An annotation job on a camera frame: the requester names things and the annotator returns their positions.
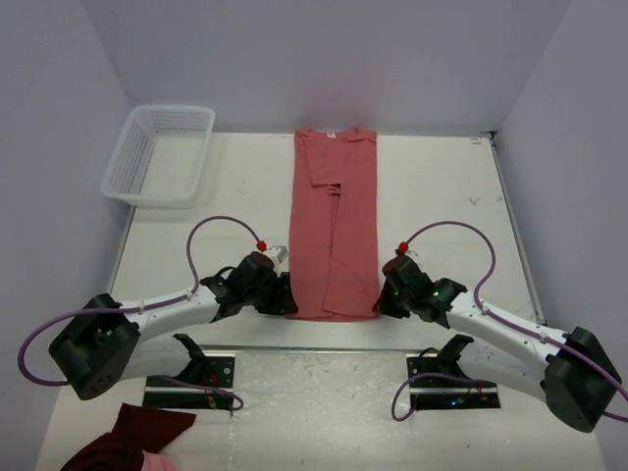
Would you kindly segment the salmon red t-shirt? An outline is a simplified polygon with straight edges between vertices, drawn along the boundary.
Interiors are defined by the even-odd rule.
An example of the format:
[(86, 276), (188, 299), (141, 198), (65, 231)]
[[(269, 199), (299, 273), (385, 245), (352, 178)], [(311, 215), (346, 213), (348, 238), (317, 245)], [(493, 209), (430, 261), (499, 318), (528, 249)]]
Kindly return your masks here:
[(294, 134), (289, 273), (296, 320), (376, 318), (377, 134)]

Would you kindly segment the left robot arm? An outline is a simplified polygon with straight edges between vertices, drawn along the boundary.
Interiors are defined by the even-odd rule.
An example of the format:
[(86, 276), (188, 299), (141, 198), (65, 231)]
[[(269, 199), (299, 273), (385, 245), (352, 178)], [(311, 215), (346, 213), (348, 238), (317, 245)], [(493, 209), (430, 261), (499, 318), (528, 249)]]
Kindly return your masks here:
[(253, 251), (226, 277), (204, 278), (195, 292), (182, 291), (174, 299), (118, 303), (99, 295), (86, 315), (51, 342), (49, 353), (82, 400), (143, 377), (214, 392), (209, 360), (184, 329), (222, 321), (244, 307), (268, 315), (296, 313), (289, 274), (280, 269), (287, 256), (283, 246)]

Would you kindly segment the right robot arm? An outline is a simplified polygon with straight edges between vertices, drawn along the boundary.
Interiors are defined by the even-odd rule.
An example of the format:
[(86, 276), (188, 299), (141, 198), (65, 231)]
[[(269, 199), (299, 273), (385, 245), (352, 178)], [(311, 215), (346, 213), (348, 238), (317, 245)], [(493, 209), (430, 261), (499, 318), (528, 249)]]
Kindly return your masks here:
[(458, 282), (431, 280), (407, 254), (396, 255), (382, 272), (385, 283), (374, 306), (378, 313), (416, 315), (454, 333), (411, 376), (412, 382), (506, 386), (543, 402), (578, 432), (595, 430), (621, 383), (595, 335), (582, 328), (565, 333), (521, 319)]

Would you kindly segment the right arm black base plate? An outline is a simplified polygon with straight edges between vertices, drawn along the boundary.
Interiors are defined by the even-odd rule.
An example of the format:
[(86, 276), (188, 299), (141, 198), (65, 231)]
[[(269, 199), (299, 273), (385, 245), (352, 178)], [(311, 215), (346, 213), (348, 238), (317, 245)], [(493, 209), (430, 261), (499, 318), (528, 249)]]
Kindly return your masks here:
[(500, 409), (497, 385), (473, 385), (443, 378), (420, 378), (408, 386), (411, 406), (423, 410)]

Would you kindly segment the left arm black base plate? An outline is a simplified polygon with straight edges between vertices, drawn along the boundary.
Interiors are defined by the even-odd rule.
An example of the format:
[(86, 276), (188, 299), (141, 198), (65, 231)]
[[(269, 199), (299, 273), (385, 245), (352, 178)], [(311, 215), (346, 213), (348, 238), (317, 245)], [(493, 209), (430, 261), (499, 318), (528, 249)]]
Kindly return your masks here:
[(193, 372), (176, 377), (175, 383), (158, 376), (148, 377), (141, 405), (154, 409), (230, 413), (241, 408), (233, 390), (236, 353), (228, 350), (204, 350), (203, 354), (203, 363)]

